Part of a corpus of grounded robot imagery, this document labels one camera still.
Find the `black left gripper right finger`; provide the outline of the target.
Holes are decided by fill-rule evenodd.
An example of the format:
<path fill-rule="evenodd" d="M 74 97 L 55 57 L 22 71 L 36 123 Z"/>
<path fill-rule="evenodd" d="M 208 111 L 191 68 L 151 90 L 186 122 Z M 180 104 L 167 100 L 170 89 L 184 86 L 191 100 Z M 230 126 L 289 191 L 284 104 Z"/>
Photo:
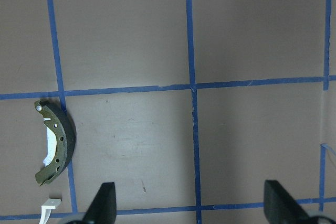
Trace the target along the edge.
<path fill-rule="evenodd" d="M 309 215 L 277 180 L 264 182 L 264 215 L 267 220 L 309 220 Z"/>

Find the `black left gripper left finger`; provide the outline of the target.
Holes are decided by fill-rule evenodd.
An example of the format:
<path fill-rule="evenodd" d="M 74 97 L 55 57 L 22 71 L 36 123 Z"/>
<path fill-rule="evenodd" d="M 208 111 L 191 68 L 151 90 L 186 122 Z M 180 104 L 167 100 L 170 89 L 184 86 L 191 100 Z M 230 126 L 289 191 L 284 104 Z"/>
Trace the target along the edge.
<path fill-rule="evenodd" d="M 83 221 L 115 221 L 117 202 L 115 183 L 103 183 L 86 211 Z"/>

